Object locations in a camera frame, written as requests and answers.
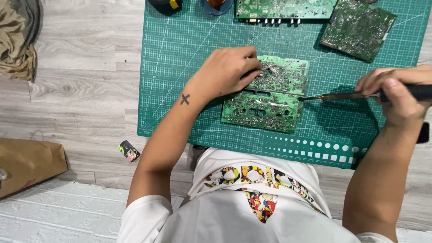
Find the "fingernail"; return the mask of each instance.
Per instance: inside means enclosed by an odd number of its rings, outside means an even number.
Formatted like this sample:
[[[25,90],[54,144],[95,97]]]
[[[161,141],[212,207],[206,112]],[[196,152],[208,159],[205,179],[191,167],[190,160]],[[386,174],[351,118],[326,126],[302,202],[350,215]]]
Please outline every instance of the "fingernail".
[[[388,79],[387,81],[386,81],[386,84],[387,84],[387,86],[389,86],[389,87],[392,87],[392,86],[395,86],[395,85],[397,85],[397,80],[396,79]]]

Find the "shirt sleeve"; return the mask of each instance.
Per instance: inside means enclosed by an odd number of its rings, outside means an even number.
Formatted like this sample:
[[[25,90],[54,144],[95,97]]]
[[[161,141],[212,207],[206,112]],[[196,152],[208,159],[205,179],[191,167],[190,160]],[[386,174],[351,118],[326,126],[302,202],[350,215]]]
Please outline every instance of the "shirt sleeve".
[[[389,238],[380,235],[378,233],[366,232],[366,233],[360,233],[356,236],[361,243],[394,243]]]
[[[168,199],[148,195],[133,201],[124,211],[117,243],[153,242],[172,214]]]

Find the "cloth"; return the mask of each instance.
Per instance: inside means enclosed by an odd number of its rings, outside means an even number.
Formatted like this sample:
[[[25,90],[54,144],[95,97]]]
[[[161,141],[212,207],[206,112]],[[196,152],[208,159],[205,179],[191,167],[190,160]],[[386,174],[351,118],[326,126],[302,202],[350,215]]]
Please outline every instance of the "cloth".
[[[39,31],[38,0],[0,0],[0,71],[9,77],[34,80]]]
[[[175,213],[159,195],[132,202],[117,242],[392,243],[334,222],[308,164],[210,148],[188,197]]]

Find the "white t-shirt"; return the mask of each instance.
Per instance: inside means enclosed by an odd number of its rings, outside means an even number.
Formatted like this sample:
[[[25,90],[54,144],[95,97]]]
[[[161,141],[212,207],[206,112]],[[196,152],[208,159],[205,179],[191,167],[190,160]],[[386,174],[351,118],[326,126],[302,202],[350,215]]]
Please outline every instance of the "white t-shirt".
[[[117,242],[393,243],[333,221],[310,164],[210,148],[188,197],[175,213],[159,195],[135,200]]]

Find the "brown paper bag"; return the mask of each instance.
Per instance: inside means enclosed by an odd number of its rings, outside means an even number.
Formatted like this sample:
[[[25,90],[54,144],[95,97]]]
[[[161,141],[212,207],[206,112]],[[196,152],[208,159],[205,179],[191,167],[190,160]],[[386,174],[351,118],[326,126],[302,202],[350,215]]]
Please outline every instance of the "brown paper bag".
[[[0,138],[0,198],[67,171],[63,145],[23,139]]]

